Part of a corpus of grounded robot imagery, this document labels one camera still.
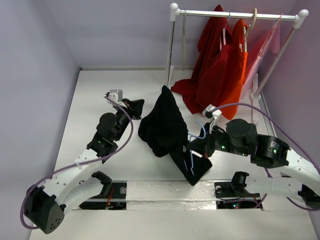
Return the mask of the black t shirt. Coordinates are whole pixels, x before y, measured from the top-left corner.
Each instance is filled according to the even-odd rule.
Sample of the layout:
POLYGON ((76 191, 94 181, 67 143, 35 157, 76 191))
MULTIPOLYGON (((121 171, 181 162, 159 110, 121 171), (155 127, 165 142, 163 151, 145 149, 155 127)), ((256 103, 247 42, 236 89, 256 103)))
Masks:
POLYGON ((153 109, 141 120, 138 136, 156 157, 170 155, 188 183, 194 186, 213 165, 209 159, 187 149, 188 133, 174 96, 164 85, 153 109))

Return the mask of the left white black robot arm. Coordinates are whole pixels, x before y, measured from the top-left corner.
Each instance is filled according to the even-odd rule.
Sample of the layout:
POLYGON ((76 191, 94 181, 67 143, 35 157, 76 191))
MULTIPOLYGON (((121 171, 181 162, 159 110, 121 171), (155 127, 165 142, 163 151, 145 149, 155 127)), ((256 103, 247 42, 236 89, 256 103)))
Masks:
POLYGON ((45 234, 55 231, 67 213, 86 200, 111 192, 112 179, 100 171, 102 165, 119 153, 130 141, 121 139, 127 126, 133 127, 140 120, 144 99, 106 100, 116 109, 104 113, 96 126, 92 140, 82 154, 70 165, 55 170, 32 185, 20 207, 21 224, 30 230, 39 229, 45 234))

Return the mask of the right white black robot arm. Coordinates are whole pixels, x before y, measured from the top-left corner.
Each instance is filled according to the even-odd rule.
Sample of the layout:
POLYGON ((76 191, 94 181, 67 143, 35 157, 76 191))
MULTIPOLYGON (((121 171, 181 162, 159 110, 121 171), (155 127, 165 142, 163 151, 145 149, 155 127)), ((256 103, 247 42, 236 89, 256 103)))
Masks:
POLYGON ((215 186, 217 198, 230 200, 259 193, 295 199, 303 202, 309 211, 320 208, 320 174, 316 167, 279 138, 259 134, 256 126, 244 119, 229 121, 225 129, 207 123, 200 137, 192 140, 187 149, 203 157, 211 157, 216 151, 249 157, 258 167, 277 169, 286 175, 258 178, 237 171, 231 181, 215 186))

